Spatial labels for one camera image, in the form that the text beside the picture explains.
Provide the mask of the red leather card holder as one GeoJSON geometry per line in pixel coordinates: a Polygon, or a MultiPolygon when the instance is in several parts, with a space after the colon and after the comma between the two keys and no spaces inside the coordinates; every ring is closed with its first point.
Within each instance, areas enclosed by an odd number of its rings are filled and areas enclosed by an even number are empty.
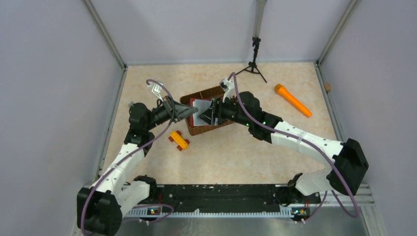
{"type": "Polygon", "coordinates": [[[190,105],[196,107],[198,111],[194,113],[190,118],[190,126],[209,126],[211,125],[210,119],[201,119],[200,115],[203,114],[211,105],[211,100],[191,98],[190,105]]]}

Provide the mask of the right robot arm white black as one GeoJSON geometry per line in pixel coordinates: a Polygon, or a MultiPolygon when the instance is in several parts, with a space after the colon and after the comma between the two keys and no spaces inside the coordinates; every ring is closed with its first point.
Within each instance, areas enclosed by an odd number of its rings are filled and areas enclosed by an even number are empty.
{"type": "Polygon", "coordinates": [[[199,118],[209,125],[227,121],[245,125],[258,140],[286,146],[321,162],[324,169],[297,174],[293,178],[296,190],[305,196],[321,191],[354,196],[369,168],[358,141],[351,138],[345,142],[330,140],[299,129],[281,117],[263,111],[260,101],[248,91],[240,92],[237,99],[212,99],[199,118]]]}

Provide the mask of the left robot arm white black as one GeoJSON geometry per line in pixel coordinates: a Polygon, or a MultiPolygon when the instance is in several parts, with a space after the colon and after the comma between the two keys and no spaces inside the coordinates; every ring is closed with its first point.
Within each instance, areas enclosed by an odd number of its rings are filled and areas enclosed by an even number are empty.
{"type": "Polygon", "coordinates": [[[180,104],[170,96],[159,100],[153,109],[143,103],[130,106],[129,129],[117,157],[95,183],[77,194],[77,226],[84,235],[116,234],[126,214],[150,195],[151,184],[144,180],[124,184],[160,138],[151,130],[165,122],[184,120],[197,111],[198,108],[180,104]]]}

